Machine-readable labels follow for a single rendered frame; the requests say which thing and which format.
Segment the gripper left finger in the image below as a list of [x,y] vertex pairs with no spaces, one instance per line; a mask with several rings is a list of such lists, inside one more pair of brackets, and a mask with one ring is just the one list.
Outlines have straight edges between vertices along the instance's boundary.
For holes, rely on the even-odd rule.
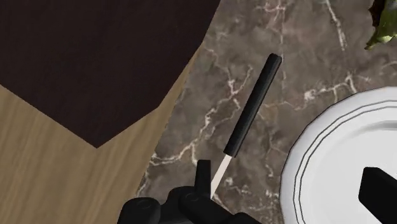
[[210,199],[211,161],[199,160],[193,186],[173,188],[160,204],[151,197],[124,203],[117,224],[232,224],[233,214]]

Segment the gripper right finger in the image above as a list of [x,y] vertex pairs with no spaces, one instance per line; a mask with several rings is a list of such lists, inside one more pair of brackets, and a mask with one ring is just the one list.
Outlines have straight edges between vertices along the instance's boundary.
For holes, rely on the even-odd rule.
[[363,169],[358,199],[381,224],[397,224],[397,179],[382,169]]

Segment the white plate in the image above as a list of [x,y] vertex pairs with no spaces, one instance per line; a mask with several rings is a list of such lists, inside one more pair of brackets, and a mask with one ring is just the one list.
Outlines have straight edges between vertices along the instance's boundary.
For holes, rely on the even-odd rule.
[[284,224],[381,224],[358,199],[365,167],[397,179],[397,87],[356,93],[306,126],[282,170]]

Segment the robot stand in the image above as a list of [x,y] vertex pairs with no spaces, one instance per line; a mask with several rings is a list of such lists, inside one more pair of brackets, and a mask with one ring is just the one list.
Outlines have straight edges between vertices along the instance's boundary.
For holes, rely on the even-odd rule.
[[220,0],[0,0],[0,85],[94,147],[163,101]]

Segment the green leafy vegetable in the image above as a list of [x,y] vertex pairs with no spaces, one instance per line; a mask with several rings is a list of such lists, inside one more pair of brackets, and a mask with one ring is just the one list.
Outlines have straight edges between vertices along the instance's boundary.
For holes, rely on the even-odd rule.
[[365,50],[397,38],[397,0],[374,0],[368,11],[375,30],[366,43]]

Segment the black-handled white-bladed knife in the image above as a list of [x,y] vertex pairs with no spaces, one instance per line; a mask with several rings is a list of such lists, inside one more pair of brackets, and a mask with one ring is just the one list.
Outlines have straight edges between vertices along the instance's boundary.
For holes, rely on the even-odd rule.
[[210,199],[214,197],[214,194],[220,184],[223,175],[232,158],[235,158],[245,140],[247,133],[256,117],[256,114],[271,86],[271,83],[277,74],[277,71],[282,63],[282,57],[271,53],[266,63],[261,70],[261,73],[253,87],[253,90],[244,106],[242,113],[233,129],[232,134],[223,150],[225,154],[221,161],[212,181],[211,181],[211,195]]

